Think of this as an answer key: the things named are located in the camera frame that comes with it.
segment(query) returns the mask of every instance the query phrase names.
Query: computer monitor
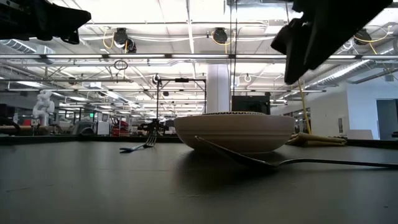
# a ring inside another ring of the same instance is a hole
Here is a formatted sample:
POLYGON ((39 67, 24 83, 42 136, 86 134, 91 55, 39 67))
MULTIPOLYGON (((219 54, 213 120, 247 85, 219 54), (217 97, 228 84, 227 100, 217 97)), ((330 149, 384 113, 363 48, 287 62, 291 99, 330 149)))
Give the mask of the computer monitor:
POLYGON ((271 114, 269 96, 232 96, 232 111, 271 114))

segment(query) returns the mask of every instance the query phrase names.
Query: yellow cloth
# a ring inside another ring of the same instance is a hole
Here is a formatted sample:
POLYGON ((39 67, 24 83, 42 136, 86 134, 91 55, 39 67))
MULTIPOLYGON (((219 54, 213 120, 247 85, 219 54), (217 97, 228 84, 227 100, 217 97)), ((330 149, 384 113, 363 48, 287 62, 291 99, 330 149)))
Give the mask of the yellow cloth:
POLYGON ((347 143, 344 139, 321 137, 312 134, 293 134, 286 143, 291 146, 344 146, 347 143))

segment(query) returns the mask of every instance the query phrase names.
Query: spoon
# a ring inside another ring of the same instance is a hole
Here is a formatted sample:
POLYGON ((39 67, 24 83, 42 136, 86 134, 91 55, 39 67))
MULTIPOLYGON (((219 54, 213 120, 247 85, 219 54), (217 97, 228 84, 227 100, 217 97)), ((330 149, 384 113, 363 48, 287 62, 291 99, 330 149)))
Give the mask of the spoon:
POLYGON ((384 167, 390 169, 398 169, 398 164, 340 161, 340 160, 329 160, 329 159, 288 159, 278 162, 266 162, 258 159, 253 159, 248 156, 244 156, 237 152, 231 151, 225 147, 219 146, 213 142, 207 141, 206 139, 203 139, 201 137, 195 136, 195 138, 200 142, 202 142, 203 144, 206 144, 208 147, 214 149, 216 152, 232 159, 238 164, 242 164, 250 168, 273 169, 283 165, 289 165, 301 162, 311 162, 311 163, 323 163, 323 164, 342 164, 342 165, 352 165, 352 166, 370 166, 370 167, 384 167))

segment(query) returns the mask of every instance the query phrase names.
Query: spoon handle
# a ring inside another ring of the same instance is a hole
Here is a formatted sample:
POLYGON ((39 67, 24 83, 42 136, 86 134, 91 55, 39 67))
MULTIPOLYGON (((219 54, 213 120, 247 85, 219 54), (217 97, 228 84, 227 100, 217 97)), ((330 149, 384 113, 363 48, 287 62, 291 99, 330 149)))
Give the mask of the spoon handle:
POLYGON ((356 161, 339 161, 329 159, 290 159, 281 162, 279 165, 287 165, 301 162, 323 163, 323 164, 342 164, 352 166, 370 166, 370 167, 385 167, 390 169, 398 169, 398 164, 378 163, 378 162, 356 162, 356 161))

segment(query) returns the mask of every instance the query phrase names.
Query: yellow cable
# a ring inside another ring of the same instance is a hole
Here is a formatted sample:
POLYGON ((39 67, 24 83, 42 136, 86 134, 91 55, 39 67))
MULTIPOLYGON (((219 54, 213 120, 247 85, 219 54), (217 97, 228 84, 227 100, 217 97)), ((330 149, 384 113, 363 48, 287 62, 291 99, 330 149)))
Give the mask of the yellow cable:
POLYGON ((308 120, 308 116, 307 116, 307 110, 305 109, 304 94, 303 94, 303 90, 301 89, 300 80, 298 80, 298 88, 300 89, 300 93, 301 93, 301 101, 303 103, 303 112, 304 112, 305 122, 307 123, 308 133, 312 134, 311 127, 310 127, 310 121, 308 120))
MULTIPOLYGON (((372 48, 374 54, 377 55, 377 51, 376 51, 376 49, 374 49, 373 44, 372 44, 372 43, 369 43, 369 45, 371 46, 371 48, 372 48)), ((384 68, 390 73, 390 75, 392 75, 392 76, 394 77, 395 80, 398 80, 398 78, 396 78, 395 75, 393 75, 393 74, 391 73, 391 71, 386 67, 386 65, 385 65, 384 63, 382 63, 382 64, 383 64, 384 68)))
POLYGON ((107 46, 106 43, 105 43, 105 35, 106 35, 106 31, 104 32, 104 37, 103 37, 103 39, 102 39, 102 42, 104 43, 104 46, 105 46, 107 49, 111 49, 111 48, 113 47, 114 32, 113 32, 113 34, 112 34, 112 45, 111 45, 110 47, 107 46))
POLYGON ((372 43, 369 43, 369 45, 371 46, 371 48, 372 48, 374 54, 377 54, 376 50, 375 50, 374 47, 373 47, 373 44, 372 44, 372 43))
POLYGON ((387 28, 386 35, 384 37, 381 37, 381 38, 377 39, 377 40, 362 40, 362 39, 357 38, 356 36, 354 36, 354 38, 359 40, 359 41, 365 42, 365 43, 375 43, 377 41, 384 40, 389 35, 388 34, 389 31, 390 31, 390 27, 387 28))

